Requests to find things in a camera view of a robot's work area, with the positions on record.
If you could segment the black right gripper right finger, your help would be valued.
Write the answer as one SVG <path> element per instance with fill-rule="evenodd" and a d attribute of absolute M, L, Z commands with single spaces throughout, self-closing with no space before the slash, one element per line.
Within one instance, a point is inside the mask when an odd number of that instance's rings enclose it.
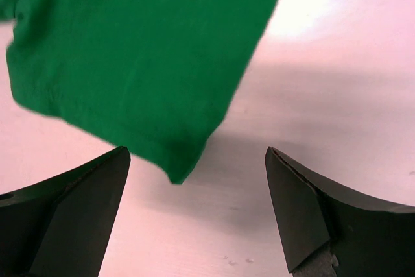
<path fill-rule="evenodd" d="M 268 187 L 293 276 L 413 276 L 414 207 L 324 177 L 269 147 Z"/>

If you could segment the green polo shirt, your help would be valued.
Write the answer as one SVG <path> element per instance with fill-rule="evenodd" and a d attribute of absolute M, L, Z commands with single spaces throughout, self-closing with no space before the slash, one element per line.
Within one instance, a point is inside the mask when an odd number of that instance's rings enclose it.
<path fill-rule="evenodd" d="M 14 100 L 174 184 L 223 121 L 278 0 L 1 0 Z"/>

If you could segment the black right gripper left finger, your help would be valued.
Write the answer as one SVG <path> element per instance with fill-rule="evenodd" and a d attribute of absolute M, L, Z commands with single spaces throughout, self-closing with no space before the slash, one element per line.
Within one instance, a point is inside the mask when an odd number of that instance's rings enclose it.
<path fill-rule="evenodd" d="M 2 276 L 98 276 L 130 167 L 117 147 L 1 195 Z"/>

